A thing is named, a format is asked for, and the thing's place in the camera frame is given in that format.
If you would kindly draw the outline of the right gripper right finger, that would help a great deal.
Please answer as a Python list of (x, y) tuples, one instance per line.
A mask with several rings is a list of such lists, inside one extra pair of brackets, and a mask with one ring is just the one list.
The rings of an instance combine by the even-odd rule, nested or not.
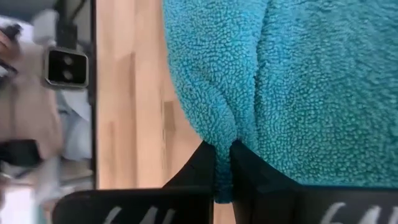
[(237, 223), (397, 223), (397, 189), (302, 185), (240, 141), (230, 158)]

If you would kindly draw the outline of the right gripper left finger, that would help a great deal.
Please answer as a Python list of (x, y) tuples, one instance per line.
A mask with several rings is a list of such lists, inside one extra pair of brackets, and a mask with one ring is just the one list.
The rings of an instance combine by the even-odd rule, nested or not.
[(53, 224), (212, 224), (215, 149), (202, 142), (163, 187), (84, 190), (61, 198)]

